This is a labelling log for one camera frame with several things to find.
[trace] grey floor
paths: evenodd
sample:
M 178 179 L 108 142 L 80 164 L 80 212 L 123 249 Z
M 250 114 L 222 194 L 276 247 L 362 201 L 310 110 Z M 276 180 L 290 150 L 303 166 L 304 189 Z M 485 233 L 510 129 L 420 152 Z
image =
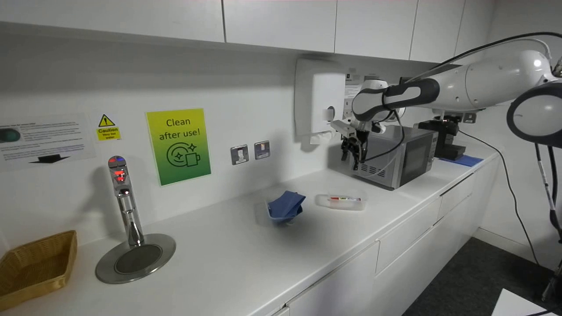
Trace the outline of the grey floor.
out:
M 503 287 L 562 314 L 562 286 L 547 303 L 540 300 L 550 275 L 540 265 L 471 238 L 404 314 L 491 316 Z

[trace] wooden tray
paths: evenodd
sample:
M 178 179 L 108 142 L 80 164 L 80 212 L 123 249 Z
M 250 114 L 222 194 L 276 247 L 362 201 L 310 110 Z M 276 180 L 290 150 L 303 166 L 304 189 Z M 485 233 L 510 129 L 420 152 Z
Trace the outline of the wooden tray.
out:
M 62 289 L 76 258 L 76 231 L 69 229 L 11 249 L 0 261 L 0 310 Z

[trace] white kitchen counter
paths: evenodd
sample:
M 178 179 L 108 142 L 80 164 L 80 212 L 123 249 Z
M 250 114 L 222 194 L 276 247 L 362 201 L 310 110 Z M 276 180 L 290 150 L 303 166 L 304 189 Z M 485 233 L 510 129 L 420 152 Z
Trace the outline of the white kitchen counter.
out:
M 104 284 L 95 277 L 97 261 L 122 240 L 88 243 L 80 249 L 67 287 L 6 314 L 271 314 L 371 245 L 417 205 L 447 191 L 482 164 L 469 168 L 434 159 L 429 173 L 396 191 L 334 170 L 317 171 L 146 226 L 145 233 L 174 236 L 178 249 L 162 270 L 136 282 Z M 308 198 L 304 212 L 294 222 L 276 226 L 267 219 L 266 200 L 280 196 L 283 189 L 301 191 Z M 331 210 L 315 205 L 317 193 L 334 191 L 364 194 L 366 208 Z

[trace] printed notice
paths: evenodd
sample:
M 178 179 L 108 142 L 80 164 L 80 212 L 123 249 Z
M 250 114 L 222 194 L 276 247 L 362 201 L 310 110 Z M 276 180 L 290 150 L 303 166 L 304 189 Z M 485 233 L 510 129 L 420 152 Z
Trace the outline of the printed notice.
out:
M 99 122 L 99 140 L 122 140 L 122 131 L 118 124 L 109 117 L 102 115 Z
M 162 184 L 211 173 L 202 108 L 148 112 L 148 122 Z
M 37 117 L 0 122 L 0 168 L 36 163 L 58 163 L 88 156 L 83 122 L 80 119 Z

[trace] metal drip tray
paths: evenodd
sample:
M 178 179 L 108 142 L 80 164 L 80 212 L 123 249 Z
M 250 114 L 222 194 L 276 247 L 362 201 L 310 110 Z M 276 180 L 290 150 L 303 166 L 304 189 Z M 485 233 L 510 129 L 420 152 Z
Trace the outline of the metal drip tray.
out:
M 123 242 L 113 247 L 97 265 L 95 275 L 109 284 L 143 279 L 162 268 L 174 254 L 176 242 L 169 235 L 150 233 L 145 243 L 130 247 Z

